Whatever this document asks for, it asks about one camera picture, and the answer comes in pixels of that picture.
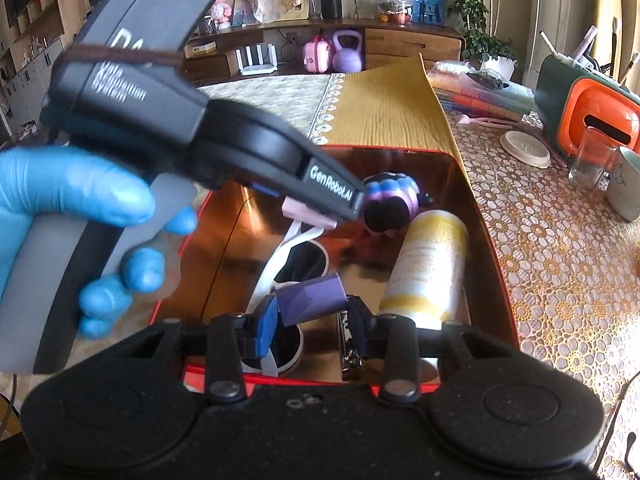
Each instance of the gray patterned cloth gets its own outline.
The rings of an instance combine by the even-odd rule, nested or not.
[[[207,86],[200,90],[212,98],[231,99],[262,108],[280,116],[316,144],[325,144],[324,134],[331,130],[332,111],[340,96],[343,77],[344,74],[271,76]],[[196,207],[208,193],[202,187],[198,187],[198,192],[194,201]],[[107,339],[77,339],[69,364],[76,364],[144,328],[151,306],[149,301],[137,301]],[[45,376],[18,378],[18,408],[27,394],[44,379]],[[10,390],[11,376],[0,374],[0,393],[8,396]]]

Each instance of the pink bag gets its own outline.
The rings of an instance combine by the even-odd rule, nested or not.
[[[315,36],[302,47],[302,59],[307,72],[323,74],[329,70],[332,57],[331,43],[321,36]]]

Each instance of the hand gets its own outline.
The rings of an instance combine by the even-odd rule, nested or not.
[[[34,215],[63,212],[117,227],[144,223],[156,204],[148,185],[116,164],[77,148],[14,148],[0,153],[0,297]],[[196,215],[185,208],[166,226],[190,234]],[[80,333],[106,336],[133,302],[133,293],[157,291],[166,260],[149,243],[128,256],[119,276],[105,276],[80,293]]]

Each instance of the black speaker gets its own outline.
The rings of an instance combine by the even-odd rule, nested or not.
[[[342,0],[320,0],[320,10],[323,18],[341,18]]]

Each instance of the brown strap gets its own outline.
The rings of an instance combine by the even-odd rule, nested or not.
[[[51,75],[67,63],[84,62],[100,63],[113,61],[129,64],[157,64],[162,66],[180,67],[184,62],[181,52],[168,52],[165,50],[145,50],[131,48],[117,48],[103,45],[71,44],[64,50],[53,63]]]

